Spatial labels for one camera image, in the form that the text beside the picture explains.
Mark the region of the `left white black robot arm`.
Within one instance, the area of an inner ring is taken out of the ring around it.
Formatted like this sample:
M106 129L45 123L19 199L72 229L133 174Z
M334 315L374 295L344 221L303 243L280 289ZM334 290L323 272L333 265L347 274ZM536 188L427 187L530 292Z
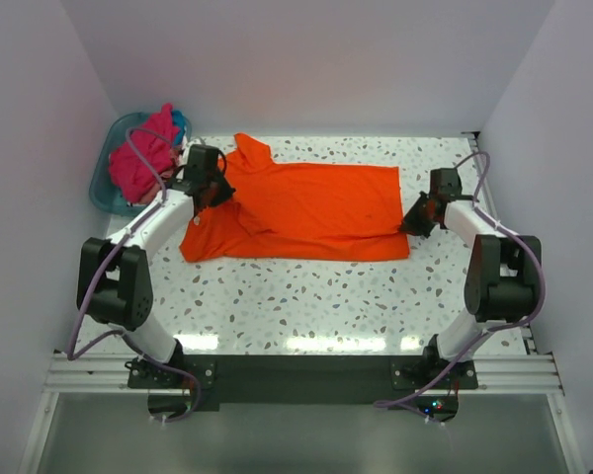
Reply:
M156 197L128 225L104 239L84 242L68 359L76 360L99 342L118 336L141 357L153 360L149 373L161 386L174 387L183 380L185 364L175 357L180 345L154 314L149 262L175 231L235 193L226 179L221 150L191 144L183 157L186 162L168 181L157 179Z

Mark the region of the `orange t shirt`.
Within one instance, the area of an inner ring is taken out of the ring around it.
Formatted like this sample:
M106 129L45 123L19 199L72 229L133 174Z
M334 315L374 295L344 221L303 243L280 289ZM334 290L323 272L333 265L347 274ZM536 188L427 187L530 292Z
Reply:
M277 163L271 147L248 134L235 134L234 143L226 179L235 193L190 221L179 246L185 261L409 257L397 168Z

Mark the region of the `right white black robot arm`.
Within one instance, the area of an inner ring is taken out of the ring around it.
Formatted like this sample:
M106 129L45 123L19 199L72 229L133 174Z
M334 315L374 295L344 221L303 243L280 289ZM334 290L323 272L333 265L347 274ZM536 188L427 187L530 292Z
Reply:
M475 195L464 193L454 168L430 173L429 191L406 213L400 231L429 237L435 227L455 233L471 249L465 308L431 338L419 364L423 381L441 388L455 377L455 363L471 360L489 335L516 327L540 311L545 279L540 239L491 218Z

